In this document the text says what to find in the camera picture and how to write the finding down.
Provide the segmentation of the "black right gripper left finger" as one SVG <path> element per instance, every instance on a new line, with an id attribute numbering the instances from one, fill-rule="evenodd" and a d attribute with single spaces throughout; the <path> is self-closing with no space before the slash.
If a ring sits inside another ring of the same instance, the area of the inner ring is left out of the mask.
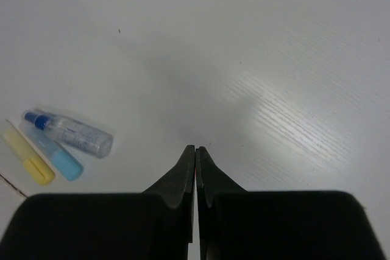
<path id="1" fill-rule="evenodd" d="M 187 145 L 176 164 L 143 194 L 159 199 L 151 256 L 187 259 L 193 242 L 195 147 Z"/>

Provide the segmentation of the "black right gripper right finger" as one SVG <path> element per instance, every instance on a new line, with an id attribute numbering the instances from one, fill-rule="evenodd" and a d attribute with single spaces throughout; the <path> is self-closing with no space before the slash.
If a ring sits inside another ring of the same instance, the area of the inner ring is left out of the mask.
<path id="1" fill-rule="evenodd" d="M 206 147 L 196 150 L 196 187 L 200 258 L 248 259 L 248 192 L 218 168 Z"/>

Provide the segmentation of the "clear blue-capped glue bottle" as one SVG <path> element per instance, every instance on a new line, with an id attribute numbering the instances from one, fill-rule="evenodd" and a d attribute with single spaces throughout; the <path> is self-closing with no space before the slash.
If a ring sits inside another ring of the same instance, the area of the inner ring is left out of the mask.
<path id="1" fill-rule="evenodd" d="M 109 155 L 113 136 L 75 119 L 40 110 L 26 111 L 22 118 L 49 138 L 96 158 Z"/>

